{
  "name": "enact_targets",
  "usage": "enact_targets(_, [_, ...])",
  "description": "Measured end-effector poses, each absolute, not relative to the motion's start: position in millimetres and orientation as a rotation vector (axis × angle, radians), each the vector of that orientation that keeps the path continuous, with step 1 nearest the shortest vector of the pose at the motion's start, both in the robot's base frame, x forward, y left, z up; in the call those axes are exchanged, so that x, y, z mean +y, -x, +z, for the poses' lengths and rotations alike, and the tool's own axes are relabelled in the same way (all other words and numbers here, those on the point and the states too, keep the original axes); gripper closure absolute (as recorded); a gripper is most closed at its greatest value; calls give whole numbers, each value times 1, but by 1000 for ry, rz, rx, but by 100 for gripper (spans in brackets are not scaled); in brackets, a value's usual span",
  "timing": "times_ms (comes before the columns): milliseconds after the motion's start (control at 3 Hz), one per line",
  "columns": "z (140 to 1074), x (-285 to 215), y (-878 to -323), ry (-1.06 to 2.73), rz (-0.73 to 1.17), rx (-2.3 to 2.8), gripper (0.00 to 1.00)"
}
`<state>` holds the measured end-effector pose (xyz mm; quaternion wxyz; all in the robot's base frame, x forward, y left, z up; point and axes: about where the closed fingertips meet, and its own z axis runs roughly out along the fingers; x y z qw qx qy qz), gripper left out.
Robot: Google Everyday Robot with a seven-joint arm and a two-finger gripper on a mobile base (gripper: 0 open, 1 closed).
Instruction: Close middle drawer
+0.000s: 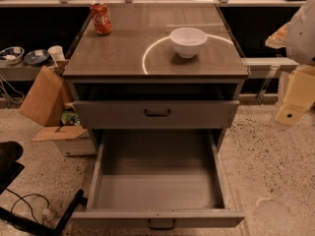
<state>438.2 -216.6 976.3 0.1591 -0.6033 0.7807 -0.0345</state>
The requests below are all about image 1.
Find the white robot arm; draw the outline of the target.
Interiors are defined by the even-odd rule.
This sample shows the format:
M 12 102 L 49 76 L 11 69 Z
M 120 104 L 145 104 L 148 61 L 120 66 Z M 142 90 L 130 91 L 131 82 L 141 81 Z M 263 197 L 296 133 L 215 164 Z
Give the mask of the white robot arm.
M 315 103 L 315 0 L 306 0 L 265 44 L 275 49 L 284 47 L 286 56 L 297 63 L 275 113 L 276 123 L 291 127 Z

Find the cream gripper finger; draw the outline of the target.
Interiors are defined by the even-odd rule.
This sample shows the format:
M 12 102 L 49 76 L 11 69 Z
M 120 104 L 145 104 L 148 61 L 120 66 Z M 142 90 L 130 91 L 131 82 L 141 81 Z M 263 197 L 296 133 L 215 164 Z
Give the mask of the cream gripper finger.
M 286 47 L 288 30 L 289 23 L 286 23 L 267 38 L 265 45 L 274 49 Z

